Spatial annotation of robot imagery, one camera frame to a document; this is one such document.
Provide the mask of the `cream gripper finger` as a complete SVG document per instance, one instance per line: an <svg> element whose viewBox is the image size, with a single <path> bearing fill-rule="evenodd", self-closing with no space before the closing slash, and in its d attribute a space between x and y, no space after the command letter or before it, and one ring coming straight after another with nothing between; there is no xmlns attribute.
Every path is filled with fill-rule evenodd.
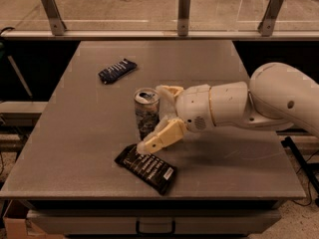
<svg viewBox="0 0 319 239"><path fill-rule="evenodd" d="M181 140L186 131L186 125L181 118L165 116L155 130L138 143L137 151L141 154L156 153Z"/></svg>
<svg viewBox="0 0 319 239"><path fill-rule="evenodd" d="M176 117L175 101L176 98L184 91L180 86L156 86L156 91L159 94L159 118L162 120L165 117L169 119Z"/></svg>

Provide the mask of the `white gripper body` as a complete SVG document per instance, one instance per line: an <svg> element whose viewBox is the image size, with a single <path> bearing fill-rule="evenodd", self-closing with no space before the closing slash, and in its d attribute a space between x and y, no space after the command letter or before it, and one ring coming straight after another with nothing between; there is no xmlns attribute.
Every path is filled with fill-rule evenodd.
<svg viewBox="0 0 319 239"><path fill-rule="evenodd" d="M175 102L177 116L192 132L207 131L214 128L210 110L210 86L200 85L183 90Z"/></svg>

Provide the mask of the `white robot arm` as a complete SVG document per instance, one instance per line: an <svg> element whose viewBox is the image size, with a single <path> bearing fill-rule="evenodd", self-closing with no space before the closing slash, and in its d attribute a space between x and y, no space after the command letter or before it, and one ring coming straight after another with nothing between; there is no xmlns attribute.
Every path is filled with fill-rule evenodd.
<svg viewBox="0 0 319 239"><path fill-rule="evenodd" d="M319 86L303 72L283 63L257 68L245 82L187 89L158 86L164 116L137 145L142 154L155 153L183 139L186 132L218 126L284 130L297 125L319 136Z"/></svg>

